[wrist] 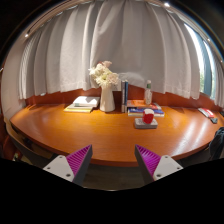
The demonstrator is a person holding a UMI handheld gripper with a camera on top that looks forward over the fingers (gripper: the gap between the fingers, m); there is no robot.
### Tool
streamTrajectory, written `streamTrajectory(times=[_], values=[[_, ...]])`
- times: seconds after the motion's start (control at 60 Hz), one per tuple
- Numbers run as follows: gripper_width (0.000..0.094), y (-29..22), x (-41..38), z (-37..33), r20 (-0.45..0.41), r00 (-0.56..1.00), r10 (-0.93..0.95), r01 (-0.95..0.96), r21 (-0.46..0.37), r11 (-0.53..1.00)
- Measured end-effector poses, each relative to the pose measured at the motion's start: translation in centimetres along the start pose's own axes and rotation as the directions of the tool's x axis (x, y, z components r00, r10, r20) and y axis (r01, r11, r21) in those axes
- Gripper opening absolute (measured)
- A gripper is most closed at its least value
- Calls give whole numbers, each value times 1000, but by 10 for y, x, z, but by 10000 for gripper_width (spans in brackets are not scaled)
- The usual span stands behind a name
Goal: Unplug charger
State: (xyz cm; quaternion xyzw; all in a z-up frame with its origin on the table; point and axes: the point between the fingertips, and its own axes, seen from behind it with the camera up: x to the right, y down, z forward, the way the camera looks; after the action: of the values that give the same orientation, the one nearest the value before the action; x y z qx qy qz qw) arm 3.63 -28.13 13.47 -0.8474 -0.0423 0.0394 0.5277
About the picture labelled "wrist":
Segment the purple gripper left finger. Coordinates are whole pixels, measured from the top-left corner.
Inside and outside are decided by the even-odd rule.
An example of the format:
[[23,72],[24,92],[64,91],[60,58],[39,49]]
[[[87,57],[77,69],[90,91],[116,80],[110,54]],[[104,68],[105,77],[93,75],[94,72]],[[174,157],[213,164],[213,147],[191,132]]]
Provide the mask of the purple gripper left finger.
[[88,145],[68,156],[59,155],[44,167],[54,175],[81,186],[92,157],[92,146]]

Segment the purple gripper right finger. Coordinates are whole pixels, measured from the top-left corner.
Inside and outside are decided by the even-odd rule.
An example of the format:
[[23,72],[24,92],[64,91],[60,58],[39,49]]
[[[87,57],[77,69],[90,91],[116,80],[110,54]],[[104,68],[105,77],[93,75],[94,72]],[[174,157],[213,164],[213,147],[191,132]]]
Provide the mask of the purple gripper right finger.
[[140,145],[135,145],[135,157],[145,184],[152,183],[182,169],[182,166],[170,156],[159,156]]

